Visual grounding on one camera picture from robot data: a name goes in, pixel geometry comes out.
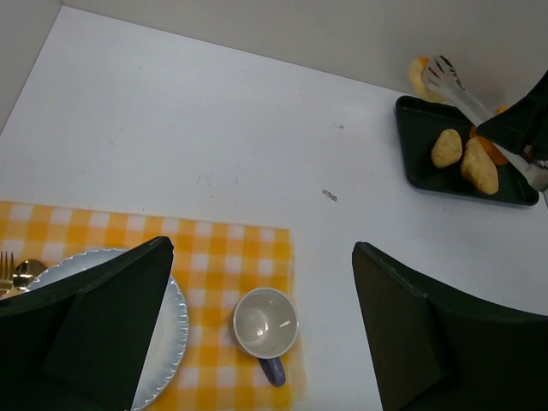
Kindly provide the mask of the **ring donut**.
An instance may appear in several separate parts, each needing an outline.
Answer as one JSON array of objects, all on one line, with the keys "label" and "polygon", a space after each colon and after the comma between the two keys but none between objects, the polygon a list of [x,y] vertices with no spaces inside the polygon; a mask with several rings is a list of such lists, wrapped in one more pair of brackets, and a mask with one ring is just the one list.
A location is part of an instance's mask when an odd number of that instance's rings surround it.
[{"label": "ring donut", "polygon": [[450,100],[443,94],[431,90],[422,80],[422,74],[430,62],[429,57],[417,57],[408,66],[408,79],[419,98],[431,103],[448,104]]}]

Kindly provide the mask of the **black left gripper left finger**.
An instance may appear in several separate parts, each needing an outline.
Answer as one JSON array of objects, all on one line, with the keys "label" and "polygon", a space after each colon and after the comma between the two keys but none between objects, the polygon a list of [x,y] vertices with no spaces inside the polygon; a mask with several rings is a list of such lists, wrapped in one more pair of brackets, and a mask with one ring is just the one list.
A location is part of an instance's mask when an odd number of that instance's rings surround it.
[{"label": "black left gripper left finger", "polygon": [[1,301],[3,410],[128,410],[170,277],[158,236]]}]

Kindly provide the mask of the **metal tongs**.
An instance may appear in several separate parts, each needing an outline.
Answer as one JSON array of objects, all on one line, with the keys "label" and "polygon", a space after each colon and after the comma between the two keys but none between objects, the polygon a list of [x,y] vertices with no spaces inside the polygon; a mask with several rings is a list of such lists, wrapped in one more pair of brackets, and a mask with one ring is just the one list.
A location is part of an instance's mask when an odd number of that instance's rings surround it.
[{"label": "metal tongs", "polygon": [[[423,82],[433,91],[443,94],[476,127],[493,118],[496,113],[481,103],[460,81],[455,68],[443,56],[430,59],[422,74]],[[497,149],[527,180],[528,184],[539,192],[547,190],[547,160],[527,161],[522,155],[509,152],[494,143]]]}]

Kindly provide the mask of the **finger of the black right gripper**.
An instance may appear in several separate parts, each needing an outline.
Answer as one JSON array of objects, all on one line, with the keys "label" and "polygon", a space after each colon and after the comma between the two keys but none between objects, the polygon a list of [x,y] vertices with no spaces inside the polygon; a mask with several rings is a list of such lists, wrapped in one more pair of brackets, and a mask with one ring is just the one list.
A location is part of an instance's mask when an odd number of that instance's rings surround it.
[{"label": "finger of the black right gripper", "polygon": [[524,98],[480,124],[477,134],[527,161],[546,161],[547,74]]}]

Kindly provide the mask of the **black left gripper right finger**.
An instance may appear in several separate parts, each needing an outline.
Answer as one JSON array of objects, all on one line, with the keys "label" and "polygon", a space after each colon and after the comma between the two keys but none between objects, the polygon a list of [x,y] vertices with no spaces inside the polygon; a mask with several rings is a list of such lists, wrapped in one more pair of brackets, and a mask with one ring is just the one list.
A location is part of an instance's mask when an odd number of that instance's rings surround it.
[{"label": "black left gripper right finger", "polygon": [[467,294],[366,242],[352,266],[383,409],[546,409],[546,316]]}]

